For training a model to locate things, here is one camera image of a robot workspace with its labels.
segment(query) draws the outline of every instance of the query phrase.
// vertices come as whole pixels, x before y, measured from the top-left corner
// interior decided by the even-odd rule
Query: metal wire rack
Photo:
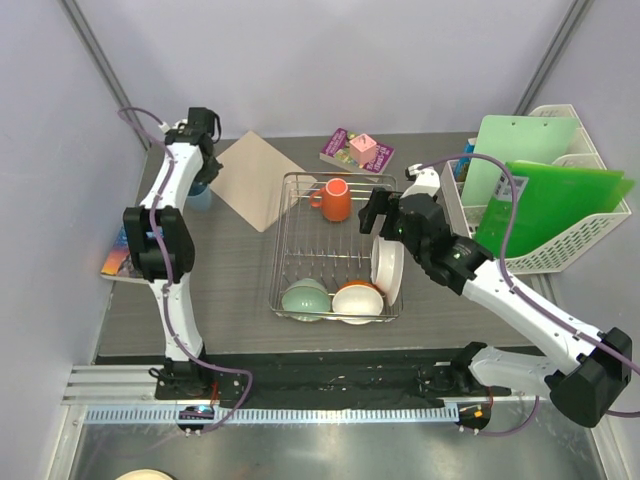
[[[351,215],[340,223],[327,221],[318,208],[309,203],[310,195],[332,178],[343,178],[351,190]],[[368,179],[376,177],[378,183]],[[280,316],[309,315],[282,308],[282,296],[289,286],[303,278],[313,278],[325,286],[333,299],[345,283],[371,281],[371,249],[380,230],[376,224],[370,235],[359,232],[358,211],[369,200],[374,187],[396,190],[390,175],[353,173],[288,173],[284,177],[280,218],[274,256],[269,302]],[[384,298],[384,309],[378,316],[345,316],[333,312],[312,312],[328,320],[368,320],[388,322],[402,311],[402,289],[393,305]]]

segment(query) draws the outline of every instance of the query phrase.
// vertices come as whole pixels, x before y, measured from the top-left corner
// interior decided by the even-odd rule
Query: white wall
[[[0,15],[0,476],[41,480],[71,365],[111,284],[98,271],[143,151],[56,2]]]
[[[134,104],[226,137],[470,131],[511,113],[570,0],[79,0]]]
[[[557,276],[567,307],[584,320],[617,326],[635,340],[640,361],[640,4],[594,2],[536,104],[573,103],[609,168],[636,180],[627,197],[634,214]],[[640,378],[616,402],[640,410]],[[640,478],[640,419],[615,420],[633,474]]]

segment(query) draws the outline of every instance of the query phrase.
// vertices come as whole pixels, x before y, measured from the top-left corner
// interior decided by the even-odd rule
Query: dish rack
[[[534,117],[573,117],[580,120],[572,105],[543,105],[530,114]],[[448,162],[441,178],[451,228],[458,235],[472,237],[487,208],[486,205],[464,207],[460,193],[464,183],[455,181],[453,169],[456,161]],[[589,134],[580,122],[567,153],[553,165],[606,170],[602,158]],[[627,202],[622,199],[611,213],[589,215],[558,234],[532,252],[507,259],[507,268],[514,274],[541,274],[561,272],[593,247],[605,235],[631,215]]]
[[[313,183],[309,177],[316,179]],[[309,203],[312,193],[332,178],[342,178],[351,190],[351,215],[343,222],[327,221],[319,208]],[[376,177],[372,184],[371,177]],[[359,232],[358,211],[363,208],[374,187],[395,191],[396,180],[390,175],[358,173],[288,173],[284,177],[280,217],[269,292],[271,309],[279,316],[319,314],[328,320],[368,320],[389,322],[402,312],[402,287],[393,305],[383,294],[384,308],[377,316],[342,315],[333,312],[292,312],[282,308],[282,296],[289,286],[303,278],[320,282],[331,299],[345,283],[353,280],[371,282],[371,249],[380,231],[377,221],[369,235]]]

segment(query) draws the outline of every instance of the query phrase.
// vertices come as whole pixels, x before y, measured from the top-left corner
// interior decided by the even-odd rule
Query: green folder
[[[551,164],[567,153],[580,125],[572,117],[487,115],[482,119],[474,153],[491,155],[502,163],[529,160]],[[461,200],[465,207],[487,205],[500,178],[500,169],[471,159]]]
[[[507,247],[507,257],[535,250],[556,235],[594,213],[610,213],[634,185],[624,172],[559,167],[531,162],[508,162],[518,192],[518,216]],[[494,255],[500,253],[511,216],[511,190],[504,175],[475,235]]]

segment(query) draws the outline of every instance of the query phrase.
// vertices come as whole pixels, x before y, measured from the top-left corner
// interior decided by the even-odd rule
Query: pink box
[[[349,140],[349,156],[362,167],[375,160],[378,144],[366,133]]]

